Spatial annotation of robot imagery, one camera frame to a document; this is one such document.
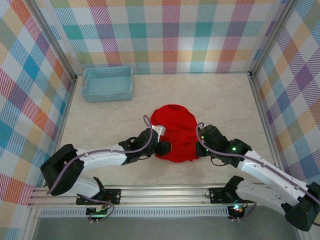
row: red cloth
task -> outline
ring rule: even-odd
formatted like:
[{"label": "red cloth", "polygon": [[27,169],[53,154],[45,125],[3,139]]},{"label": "red cloth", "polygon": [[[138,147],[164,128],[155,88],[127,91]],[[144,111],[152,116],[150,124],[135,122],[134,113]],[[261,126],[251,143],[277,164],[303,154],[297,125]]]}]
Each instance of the red cloth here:
[{"label": "red cloth", "polygon": [[162,125],[166,128],[164,136],[160,140],[171,143],[171,152],[159,159],[170,160],[175,163],[192,161],[197,159],[196,154],[196,118],[180,105],[165,105],[151,116],[152,125]]}]

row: floor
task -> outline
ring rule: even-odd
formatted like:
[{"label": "floor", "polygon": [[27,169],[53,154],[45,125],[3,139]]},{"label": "floor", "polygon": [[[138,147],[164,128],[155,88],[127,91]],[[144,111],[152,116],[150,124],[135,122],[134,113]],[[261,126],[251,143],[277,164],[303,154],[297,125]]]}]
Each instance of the floor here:
[{"label": "floor", "polygon": [[[87,103],[79,79],[61,145],[80,149],[107,148],[146,129],[143,115],[167,105],[186,107],[198,122],[217,126],[228,139],[238,138],[272,162],[266,136],[246,74],[133,75],[131,101]],[[151,157],[125,166],[85,173],[105,185],[227,183],[234,176],[259,182],[234,167],[212,165],[210,158],[173,163]]]}]

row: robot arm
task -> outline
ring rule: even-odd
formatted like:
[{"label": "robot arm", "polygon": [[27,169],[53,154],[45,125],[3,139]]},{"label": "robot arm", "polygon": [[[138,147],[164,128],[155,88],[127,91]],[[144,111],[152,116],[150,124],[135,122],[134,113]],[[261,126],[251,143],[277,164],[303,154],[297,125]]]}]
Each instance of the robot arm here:
[{"label": "robot arm", "polygon": [[225,186],[225,194],[231,201],[241,199],[262,204],[283,214],[290,224],[300,230],[311,228],[320,212],[319,184],[313,182],[307,185],[286,174],[243,141],[228,141],[215,126],[207,125],[198,133],[198,157],[218,158],[268,186],[259,186],[234,176]]},{"label": "robot arm", "polygon": [[[97,177],[83,176],[81,173],[110,165],[134,163],[141,156],[163,156],[169,153],[171,144],[160,141],[164,130],[163,126],[152,126],[152,135],[147,128],[138,137],[131,137],[105,150],[77,150],[72,144],[63,146],[40,168],[49,192],[53,196],[66,192],[76,193],[78,198],[86,196],[86,203],[88,198],[105,201],[107,193],[100,180]],[[224,197],[227,197],[230,203],[238,200],[253,201],[283,214],[289,223],[300,230],[310,229],[320,212],[319,184],[313,182],[307,185],[289,176],[264,160],[243,141],[228,141],[212,125],[202,129],[197,127],[196,134],[198,142],[195,148],[198,157],[218,158],[224,164],[251,174],[268,186],[256,185],[234,176],[224,187]]]},{"label": "robot arm", "polygon": [[104,188],[100,180],[82,173],[111,165],[135,163],[142,156],[167,154],[171,144],[160,141],[165,130],[163,126],[152,126],[152,136],[150,128],[147,128],[138,137],[131,137],[105,150],[75,149],[72,144],[64,145],[40,167],[49,193],[58,196],[68,192],[104,200]]}]

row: plastic basket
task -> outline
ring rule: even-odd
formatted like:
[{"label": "plastic basket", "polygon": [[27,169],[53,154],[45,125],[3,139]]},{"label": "plastic basket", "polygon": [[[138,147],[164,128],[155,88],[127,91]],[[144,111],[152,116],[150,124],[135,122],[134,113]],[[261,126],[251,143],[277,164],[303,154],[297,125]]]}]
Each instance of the plastic basket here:
[{"label": "plastic basket", "polygon": [[84,70],[81,94],[89,102],[132,99],[132,67],[114,66]]}]

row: plaid wall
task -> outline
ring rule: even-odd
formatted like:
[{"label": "plaid wall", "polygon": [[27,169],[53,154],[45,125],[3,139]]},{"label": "plaid wall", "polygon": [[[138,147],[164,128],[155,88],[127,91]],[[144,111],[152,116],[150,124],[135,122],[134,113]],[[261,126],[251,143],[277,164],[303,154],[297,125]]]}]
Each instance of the plaid wall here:
[{"label": "plaid wall", "polygon": [[254,55],[254,58],[253,58],[253,61],[251,62],[251,65],[249,67],[249,71],[251,72],[257,62],[257,59],[258,57],[260,56],[260,53],[262,51],[262,49],[266,46],[266,43],[268,42],[269,40],[269,37],[270,37],[270,34],[271,32],[274,30],[275,26],[276,26],[276,23],[277,21],[279,20],[286,4],[287,4],[288,0],[281,0],[281,3],[275,13],[275,15],[273,16],[272,18],[272,21],[267,29],[267,31],[265,32],[264,36],[263,36],[263,39],[259,45],[259,48],[258,50],[256,51],[255,55]]},{"label": "plaid wall", "polygon": [[[37,2],[60,39],[42,0]],[[274,0],[50,2],[84,69],[131,65],[148,74],[246,72]]]},{"label": "plaid wall", "polygon": [[0,0],[0,239],[14,240],[72,81],[22,0]]},{"label": "plaid wall", "polygon": [[257,75],[285,171],[320,184],[320,0],[300,0]]}]

